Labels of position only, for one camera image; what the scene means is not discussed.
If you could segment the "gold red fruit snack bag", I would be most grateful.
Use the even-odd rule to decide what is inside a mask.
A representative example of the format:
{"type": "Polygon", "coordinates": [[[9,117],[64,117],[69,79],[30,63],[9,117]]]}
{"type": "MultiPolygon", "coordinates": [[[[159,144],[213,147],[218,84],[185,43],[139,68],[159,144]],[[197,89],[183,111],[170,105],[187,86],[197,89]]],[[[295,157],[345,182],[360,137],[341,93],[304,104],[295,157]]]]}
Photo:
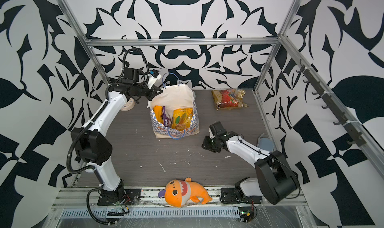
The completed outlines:
{"type": "Polygon", "coordinates": [[[248,105],[243,102],[245,90],[229,89],[212,91],[216,110],[232,110],[246,108],[248,105]]]}

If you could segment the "blue checkered paper bag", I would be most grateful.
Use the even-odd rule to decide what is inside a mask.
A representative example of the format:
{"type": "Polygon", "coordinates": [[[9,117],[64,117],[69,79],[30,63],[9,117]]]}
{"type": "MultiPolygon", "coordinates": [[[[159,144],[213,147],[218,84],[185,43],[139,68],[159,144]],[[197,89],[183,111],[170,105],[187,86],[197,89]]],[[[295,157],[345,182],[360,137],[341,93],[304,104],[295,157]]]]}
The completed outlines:
{"type": "Polygon", "coordinates": [[[177,79],[167,85],[162,78],[162,93],[148,102],[150,118],[157,139],[180,140],[200,132],[196,95],[177,79]]]}

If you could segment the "purple pink candy bag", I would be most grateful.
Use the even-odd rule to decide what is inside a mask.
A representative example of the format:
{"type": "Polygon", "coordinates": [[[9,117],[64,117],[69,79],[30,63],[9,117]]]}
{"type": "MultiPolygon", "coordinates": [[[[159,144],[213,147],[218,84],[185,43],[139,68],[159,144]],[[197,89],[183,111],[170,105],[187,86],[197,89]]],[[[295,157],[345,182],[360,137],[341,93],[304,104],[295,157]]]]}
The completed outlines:
{"type": "Polygon", "coordinates": [[[172,127],[172,119],[167,113],[166,107],[162,107],[162,118],[163,118],[163,125],[167,128],[172,127]]]}

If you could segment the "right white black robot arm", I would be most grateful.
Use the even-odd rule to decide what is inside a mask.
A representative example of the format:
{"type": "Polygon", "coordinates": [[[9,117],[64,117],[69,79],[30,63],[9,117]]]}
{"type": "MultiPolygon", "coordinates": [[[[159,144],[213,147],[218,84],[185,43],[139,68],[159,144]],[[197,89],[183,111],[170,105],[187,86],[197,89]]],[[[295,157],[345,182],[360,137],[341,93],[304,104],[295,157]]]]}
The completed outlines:
{"type": "Polygon", "coordinates": [[[203,149],[213,153],[228,151],[255,169],[256,178],[246,178],[238,185],[243,196],[264,197],[269,203],[276,205],[294,191],[302,191],[298,177],[281,152],[263,150],[247,142],[240,134],[228,132],[221,122],[210,125],[209,132],[204,138],[203,149]]]}

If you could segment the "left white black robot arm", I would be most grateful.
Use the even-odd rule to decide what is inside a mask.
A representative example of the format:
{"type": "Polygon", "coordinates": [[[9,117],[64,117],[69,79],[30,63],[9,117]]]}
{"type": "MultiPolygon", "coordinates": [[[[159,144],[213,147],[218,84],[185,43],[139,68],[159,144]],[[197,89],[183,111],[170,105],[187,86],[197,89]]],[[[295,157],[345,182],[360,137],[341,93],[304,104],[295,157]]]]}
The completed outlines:
{"type": "Polygon", "coordinates": [[[123,180],[117,175],[112,163],[113,146],[107,140],[107,132],[123,106],[132,99],[135,103],[145,97],[148,101],[163,91],[155,85],[162,77],[149,69],[149,63],[139,48],[131,48],[124,53],[122,72],[119,77],[107,85],[106,98],[97,112],[81,128],[71,131],[72,144],[66,159],[70,174],[79,174],[90,170],[94,172],[99,188],[96,189],[106,204],[124,203],[127,198],[123,180]],[[140,55],[145,71],[126,66],[129,54],[140,55]]]}

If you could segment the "yellow snack bag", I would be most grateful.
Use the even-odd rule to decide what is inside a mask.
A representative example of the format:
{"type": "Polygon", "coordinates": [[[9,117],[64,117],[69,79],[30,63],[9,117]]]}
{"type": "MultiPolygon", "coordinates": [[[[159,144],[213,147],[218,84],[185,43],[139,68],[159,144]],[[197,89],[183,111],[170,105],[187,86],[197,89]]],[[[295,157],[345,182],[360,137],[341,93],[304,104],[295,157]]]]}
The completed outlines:
{"type": "Polygon", "coordinates": [[[172,129],[184,131],[191,126],[194,116],[193,108],[176,109],[173,111],[172,129]]]}

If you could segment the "pink round alarm clock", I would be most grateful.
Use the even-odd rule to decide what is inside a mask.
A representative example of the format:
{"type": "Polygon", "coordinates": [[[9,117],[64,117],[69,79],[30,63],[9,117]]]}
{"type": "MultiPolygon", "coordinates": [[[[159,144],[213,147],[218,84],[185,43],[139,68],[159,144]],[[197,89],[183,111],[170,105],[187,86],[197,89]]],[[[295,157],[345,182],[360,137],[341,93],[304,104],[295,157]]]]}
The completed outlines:
{"type": "Polygon", "coordinates": [[[133,98],[130,98],[123,106],[122,108],[120,109],[121,111],[125,112],[125,111],[129,111],[131,109],[134,108],[136,102],[134,101],[133,98]]]}

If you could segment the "orange snack packet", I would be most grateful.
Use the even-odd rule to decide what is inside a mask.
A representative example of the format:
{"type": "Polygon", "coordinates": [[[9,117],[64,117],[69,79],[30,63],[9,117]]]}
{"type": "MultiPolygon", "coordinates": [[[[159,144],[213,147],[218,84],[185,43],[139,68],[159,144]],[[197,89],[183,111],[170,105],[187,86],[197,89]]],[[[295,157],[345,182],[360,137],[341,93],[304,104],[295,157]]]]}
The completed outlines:
{"type": "Polygon", "coordinates": [[[157,119],[157,121],[161,124],[164,123],[164,118],[163,118],[163,108],[162,106],[154,106],[153,107],[153,111],[154,111],[154,114],[155,114],[155,117],[157,119]]]}

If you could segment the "light blue case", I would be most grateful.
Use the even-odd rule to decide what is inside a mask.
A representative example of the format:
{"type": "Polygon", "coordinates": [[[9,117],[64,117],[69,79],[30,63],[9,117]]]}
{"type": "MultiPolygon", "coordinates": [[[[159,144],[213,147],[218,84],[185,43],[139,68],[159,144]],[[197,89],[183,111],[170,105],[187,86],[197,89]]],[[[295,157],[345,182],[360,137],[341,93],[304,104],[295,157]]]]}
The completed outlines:
{"type": "Polygon", "coordinates": [[[268,135],[266,134],[260,135],[258,138],[257,147],[268,152],[273,152],[275,150],[274,142],[269,139],[268,135]]]}

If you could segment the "orange plush shark toy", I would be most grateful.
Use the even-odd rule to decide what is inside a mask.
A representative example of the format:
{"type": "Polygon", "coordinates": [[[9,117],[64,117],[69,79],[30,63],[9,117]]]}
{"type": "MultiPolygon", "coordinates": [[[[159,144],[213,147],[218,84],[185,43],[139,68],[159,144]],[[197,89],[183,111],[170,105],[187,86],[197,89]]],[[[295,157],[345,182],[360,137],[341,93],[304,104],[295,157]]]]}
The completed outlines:
{"type": "Polygon", "coordinates": [[[181,208],[188,201],[199,203],[200,198],[202,205],[213,200],[208,191],[199,183],[193,182],[191,178],[185,180],[172,180],[166,187],[159,191],[159,198],[164,198],[166,203],[172,207],[181,208]]]}

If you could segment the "black wall hook rack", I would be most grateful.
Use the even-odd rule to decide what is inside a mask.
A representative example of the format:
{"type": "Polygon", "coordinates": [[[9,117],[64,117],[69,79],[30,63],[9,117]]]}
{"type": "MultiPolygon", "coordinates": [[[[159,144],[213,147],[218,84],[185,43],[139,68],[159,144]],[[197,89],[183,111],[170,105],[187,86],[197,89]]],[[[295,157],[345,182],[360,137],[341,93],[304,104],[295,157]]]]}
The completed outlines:
{"type": "Polygon", "coordinates": [[[347,113],[347,109],[344,108],[340,99],[333,91],[331,91],[329,86],[318,75],[316,70],[313,67],[306,67],[302,63],[302,60],[300,60],[300,69],[297,73],[302,73],[307,79],[304,83],[311,84],[315,89],[315,92],[312,92],[312,94],[323,100],[325,106],[322,106],[322,109],[329,109],[333,113],[337,119],[337,121],[333,122],[333,124],[335,126],[342,126],[349,134],[352,140],[347,141],[347,143],[349,145],[357,145],[359,147],[365,145],[367,141],[363,138],[362,130],[358,128],[358,121],[347,113]]]}

